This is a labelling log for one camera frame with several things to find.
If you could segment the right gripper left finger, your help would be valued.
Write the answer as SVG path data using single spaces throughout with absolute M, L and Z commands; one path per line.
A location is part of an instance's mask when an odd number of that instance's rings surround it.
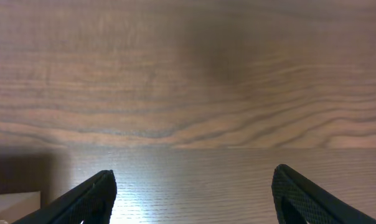
M 113 171 L 102 170 L 14 224 L 109 224 L 116 194 Z

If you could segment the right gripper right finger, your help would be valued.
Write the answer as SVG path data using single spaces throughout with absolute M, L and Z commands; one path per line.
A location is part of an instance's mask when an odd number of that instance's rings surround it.
M 286 164 L 275 168 L 271 189 L 279 224 L 376 224 Z

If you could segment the cardboard box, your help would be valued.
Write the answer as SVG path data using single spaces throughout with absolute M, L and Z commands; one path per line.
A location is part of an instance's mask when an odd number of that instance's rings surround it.
M 40 209 L 40 192 L 0 194 L 0 224 L 15 221 Z

